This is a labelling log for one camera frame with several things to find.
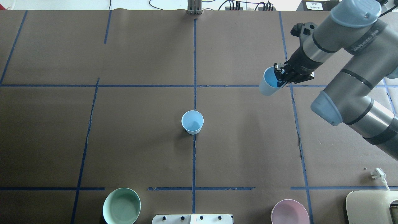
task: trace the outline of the plastic cup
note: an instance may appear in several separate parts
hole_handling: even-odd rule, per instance
[[[264,71],[263,78],[261,79],[258,88],[260,89],[261,94],[264,96],[271,96],[285,85],[286,83],[284,83],[281,87],[278,87],[278,80],[276,79],[273,67],[269,67]]]
[[[181,118],[181,124],[184,129],[191,135],[199,133],[203,126],[203,116],[196,110],[186,112]]]
[[[108,224],[132,224],[141,211],[138,194],[130,188],[119,188],[108,195],[102,213]]]
[[[272,224],[309,224],[307,210],[298,201],[285,199],[278,202],[271,211]]]

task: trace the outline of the pink bowl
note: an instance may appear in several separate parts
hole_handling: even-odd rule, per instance
[[[271,211],[272,224],[309,224],[307,210],[298,201],[285,199],[278,202]]]

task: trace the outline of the blue joint cap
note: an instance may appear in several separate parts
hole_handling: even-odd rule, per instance
[[[370,26],[380,14],[381,6],[376,0],[343,0],[330,11],[335,23],[351,28]]]
[[[396,79],[398,78],[398,67],[389,75],[386,76],[389,79]]]
[[[343,118],[336,105],[324,91],[321,91],[319,96],[312,102],[311,110],[333,126],[337,126],[343,122]]]

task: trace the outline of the white floor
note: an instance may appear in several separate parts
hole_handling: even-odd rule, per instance
[[[153,10],[149,0],[112,0],[111,9],[125,8],[130,10]],[[203,8],[217,10],[224,0],[203,2]],[[272,0],[278,11],[296,11],[301,0]],[[0,0],[5,8],[13,10],[108,10],[110,0]],[[162,9],[187,9],[187,0],[151,0],[151,4]],[[244,10],[253,10],[256,4],[245,4]]]

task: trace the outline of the white bracket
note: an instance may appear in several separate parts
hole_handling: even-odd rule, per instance
[[[199,15],[202,11],[202,0],[188,0],[188,14]]]
[[[152,224],[233,224],[228,214],[155,215]]]

